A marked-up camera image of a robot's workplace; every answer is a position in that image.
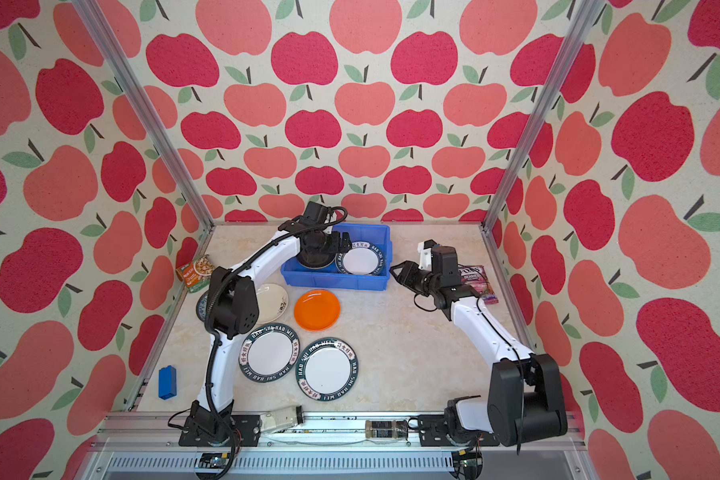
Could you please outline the black plate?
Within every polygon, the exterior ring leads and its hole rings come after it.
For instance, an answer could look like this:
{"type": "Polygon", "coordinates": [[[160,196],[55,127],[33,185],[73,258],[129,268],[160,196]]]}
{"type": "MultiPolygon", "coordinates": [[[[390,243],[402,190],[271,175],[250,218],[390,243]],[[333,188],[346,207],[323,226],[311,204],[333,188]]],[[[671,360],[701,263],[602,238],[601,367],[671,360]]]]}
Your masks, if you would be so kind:
{"type": "Polygon", "coordinates": [[[308,270],[321,270],[329,267],[335,262],[336,255],[317,255],[296,257],[297,262],[308,270]]]}

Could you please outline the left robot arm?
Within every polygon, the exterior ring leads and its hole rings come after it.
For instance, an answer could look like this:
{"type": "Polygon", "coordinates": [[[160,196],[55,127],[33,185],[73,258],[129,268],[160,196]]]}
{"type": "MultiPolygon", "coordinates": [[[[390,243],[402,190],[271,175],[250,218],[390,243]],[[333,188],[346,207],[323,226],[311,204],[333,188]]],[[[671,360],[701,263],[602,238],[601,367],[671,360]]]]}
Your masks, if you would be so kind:
{"type": "Polygon", "coordinates": [[[244,261],[230,268],[215,268],[204,318],[211,349],[203,387],[190,414],[195,424],[216,436],[233,433],[230,416],[222,412],[234,401],[234,364],[239,348],[259,318],[258,284],[303,251],[336,255],[348,252],[351,244],[350,235],[335,231],[331,222],[303,226],[289,221],[244,261]]]}

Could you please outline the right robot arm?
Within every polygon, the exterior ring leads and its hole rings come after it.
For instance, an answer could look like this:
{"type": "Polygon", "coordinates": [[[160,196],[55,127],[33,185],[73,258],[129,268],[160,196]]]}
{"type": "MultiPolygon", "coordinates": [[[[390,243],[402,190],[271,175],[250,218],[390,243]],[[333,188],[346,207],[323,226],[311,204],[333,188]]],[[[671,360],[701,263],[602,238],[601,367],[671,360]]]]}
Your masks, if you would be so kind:
{"type": "Polygon", "coordinates": [[[517,448],[568,432],[561,376],[548,354],[536,354],[490,314],[473,286],[462,281],[456,249],[433,240],[419,244],[419,261],[389,268],[398,284],[433,299],[434,308],[459,327],[491,367],[488,396],[452,399],[444,410],[455,444],[489,436],[517,448]]]}

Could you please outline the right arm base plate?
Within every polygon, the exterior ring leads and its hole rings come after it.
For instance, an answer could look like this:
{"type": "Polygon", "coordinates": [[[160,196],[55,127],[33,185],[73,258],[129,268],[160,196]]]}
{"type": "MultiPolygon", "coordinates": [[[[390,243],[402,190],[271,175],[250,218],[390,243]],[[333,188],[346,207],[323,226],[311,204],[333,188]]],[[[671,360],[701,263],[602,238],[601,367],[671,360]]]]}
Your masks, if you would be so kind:
{"type": "Polygon", "coordinates": [[[492,434],[466,430],[456,419],[445,414],[423,414],[411,417],[408,425],[410,430],[417,433],[422,447],[499,446],[498,440],[492,434]]]}

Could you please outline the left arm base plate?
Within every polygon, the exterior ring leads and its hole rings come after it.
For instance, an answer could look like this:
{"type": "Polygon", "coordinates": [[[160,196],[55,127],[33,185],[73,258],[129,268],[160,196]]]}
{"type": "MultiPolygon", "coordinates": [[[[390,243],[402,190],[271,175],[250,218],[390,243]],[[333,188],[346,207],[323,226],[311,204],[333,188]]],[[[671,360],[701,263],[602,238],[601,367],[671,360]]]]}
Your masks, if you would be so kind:
{"type": "Polygon", "coordinates": [[[182,447],[226,447],[236,445],[256,447],[260,438],[261,419],[258,415],[225,416],[224,420],[233,424],[222,426],[213,417],[196,415],[186,419],[181,429],[178,444],[182,447]]]}

